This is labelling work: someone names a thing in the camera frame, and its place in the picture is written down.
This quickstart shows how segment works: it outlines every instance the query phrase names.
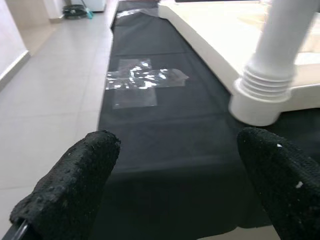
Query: gray tile floor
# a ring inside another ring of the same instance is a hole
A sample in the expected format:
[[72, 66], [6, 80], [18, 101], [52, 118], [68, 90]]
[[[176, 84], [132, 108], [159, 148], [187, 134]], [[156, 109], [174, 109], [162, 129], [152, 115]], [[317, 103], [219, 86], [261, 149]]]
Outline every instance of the gray tile floor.
[[0, 239], [14, 205], [97, 128], [116, 4], [92, 20], [65, 20], [0, 92]]

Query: black foam pad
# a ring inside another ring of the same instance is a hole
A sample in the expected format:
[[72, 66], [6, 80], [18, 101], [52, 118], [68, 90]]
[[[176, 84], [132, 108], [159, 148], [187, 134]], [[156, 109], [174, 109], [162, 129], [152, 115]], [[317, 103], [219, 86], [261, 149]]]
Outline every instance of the black foam pad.
[[263, 129], [245, 128], [237, 143], [280, 238], [320, 240], [320, 164], [288, 140]]
[[11, 222], [27, 220], [43, 240], [87, 240], [119, 150], [112, 133], [89, 133], [14, 207]]

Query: plastic sheet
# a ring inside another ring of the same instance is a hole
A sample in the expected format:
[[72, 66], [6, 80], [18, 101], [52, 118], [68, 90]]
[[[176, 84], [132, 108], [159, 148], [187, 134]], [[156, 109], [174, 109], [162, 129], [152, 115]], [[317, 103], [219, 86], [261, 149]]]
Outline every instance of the plastic sheet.
[[105, 89], [115, 89], [113, 108], [157, 105], [154, 88], [183, 87], [188, 76], [178, 69], [152, 69], [150, 59], [121, 59], [118, 71], [107, 72]]
[[118, 71], [139, 71], [152, 69], [149, 58], [143, 59], [120, 59]]
[[126, 10], [121, 11], [116, 14], [116, 18], [120, 19], [122, 17], [130, 16], [132, 14], [136, 13], [143, 13], [147, 14], [149, 16], [158, 17], [158, 8], [140, 8], [140, 9], [132, 9], [132, 10]]
[[106, 75], [105, 89], [183, 87], [187, 78], [178, 69], [110, 71]]

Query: white pvc pipe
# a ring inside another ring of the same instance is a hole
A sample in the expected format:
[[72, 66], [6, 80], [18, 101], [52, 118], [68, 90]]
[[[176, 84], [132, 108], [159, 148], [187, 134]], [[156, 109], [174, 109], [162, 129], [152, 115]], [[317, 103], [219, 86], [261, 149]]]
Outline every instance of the white pvc pipe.
[[320, 0], [274, 0], [256, 52], [234, 87], [229, 110], [238, 120], [267, 126], [290, 98], [295, 58]]

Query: floor tile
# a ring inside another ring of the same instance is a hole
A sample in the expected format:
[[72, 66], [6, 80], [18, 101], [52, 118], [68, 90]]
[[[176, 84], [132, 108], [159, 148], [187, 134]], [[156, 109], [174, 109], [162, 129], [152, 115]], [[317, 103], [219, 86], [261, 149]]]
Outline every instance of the floor tile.
[[36, 55], [21, 74], [32, 78], [85, 77], [92, 68], [94, 58], [95, 53]]
[[105, 10], [106, 11], [106, 14], [105, 14], [106, 23], [108, 24], [109, 27], [111, 27], [112, 22], [115, 18], [118, 1], [117, 0], [109, 0], [107, 5], [108, 5], [108, 7]]
[[33, 189], [33, 186], [0, 189], [0, 239], [11, 226], [9, 217], [12, 209], [20, 200], [29, 195]]
[[237, 227], [225, 234], [201, 238], [201, 240], [280, 240], [273, 226], [257, 228]]
[[40, 49], [38, 55], [94, 53], [99, 40], [96, 31], [97, 29], [88, 31], [74, 28], [63, 34], [59, 29]]
[[105, 54], [106, 50], [102, 50], [101, 52], [97, 53], [92, 68], [90, 70], [91, 76], [101, 76], [106, 75], [108, 71], [108, 65], [109, 65], [109, 57]]
[[85, 111], [78, 116], [74, 141], [83, 139], [88, 133], [97, 130], [100, 111]]
[[77, 118], [67, 114], [0, 122], [0, 189], [35, 185], [74, 144]]
[[87, 81], [87, 77], [77, 76], [14, 79], [1, 93], [1, 118], [77, 113]]
[[80, 111], [100, 111], [105, 92], [104, 75], [91, 77], [85, 88]]

